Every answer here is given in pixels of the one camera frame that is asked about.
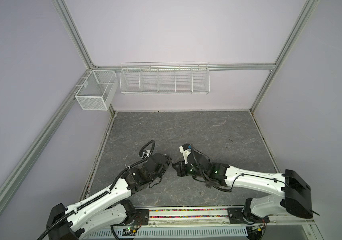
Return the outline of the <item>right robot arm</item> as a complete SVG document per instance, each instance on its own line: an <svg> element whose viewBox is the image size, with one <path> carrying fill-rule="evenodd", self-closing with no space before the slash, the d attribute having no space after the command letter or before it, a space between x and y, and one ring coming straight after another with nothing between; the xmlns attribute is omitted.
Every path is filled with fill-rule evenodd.
<svg viewBox="0 0 342 240"><path fill-rule="evenodd" d="M261 173L243 170L228 164L212 162L191 144L180 146L183 159L173 164L179 177L191 176L208 188L230 193L234 188L251 189L266 194L262 198L248 198L241 211L241 219L253 224L270 215L290 214L312 219L310 185L294 170L284 173Z"/></svg>

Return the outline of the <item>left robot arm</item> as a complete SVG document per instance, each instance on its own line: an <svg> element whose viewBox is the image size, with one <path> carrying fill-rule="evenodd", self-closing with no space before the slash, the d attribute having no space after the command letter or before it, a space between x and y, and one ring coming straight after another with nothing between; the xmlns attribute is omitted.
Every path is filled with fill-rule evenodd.
<svg viewBox="0 0 342 240"><path fill-rule="evenodd" d="M154 153L154 147L154 140L145 144L139 151L141 160L125 167L103 190L67 207L53 207L39 239L82 240L106 226L133 223L136 209L129 197L155 186L172 162L168 155Z"/></svg>

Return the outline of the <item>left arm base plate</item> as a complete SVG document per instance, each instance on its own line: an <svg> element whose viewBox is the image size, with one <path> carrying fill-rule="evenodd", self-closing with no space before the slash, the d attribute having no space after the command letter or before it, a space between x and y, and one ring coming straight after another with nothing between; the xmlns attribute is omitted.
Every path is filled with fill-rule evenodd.
<svg viewBox="0 0 342 240"><path fill-rule="evenodd" d="M126 214L123 221L116 226L147 226L149 222L149 209L136 209Z"/></svg>

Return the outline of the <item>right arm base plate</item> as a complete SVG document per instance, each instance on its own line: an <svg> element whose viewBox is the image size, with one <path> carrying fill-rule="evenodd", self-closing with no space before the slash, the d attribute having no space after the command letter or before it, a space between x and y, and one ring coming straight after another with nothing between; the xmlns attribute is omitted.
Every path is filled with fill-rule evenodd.
<svg viewBox="0 0 342 240"><path fill-rule="evenodd" d="M254 224L270 223L270 219L268 216L264 218L256 217L252 214L249 214L246 216L243 210L244 208L241 208L241 207L234 207L234 208L227 209L231 224L254 225Z"/></svg>

